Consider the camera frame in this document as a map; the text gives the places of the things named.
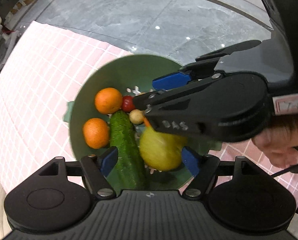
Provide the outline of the person's right hand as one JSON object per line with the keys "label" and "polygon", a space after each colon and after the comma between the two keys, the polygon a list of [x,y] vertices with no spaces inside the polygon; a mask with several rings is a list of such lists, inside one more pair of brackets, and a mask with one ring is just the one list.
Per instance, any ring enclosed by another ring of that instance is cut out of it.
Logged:
{"label": "person's right hand", "polygon": [[277,168],[298,164],[298,114],[272,117],[252,142]]}

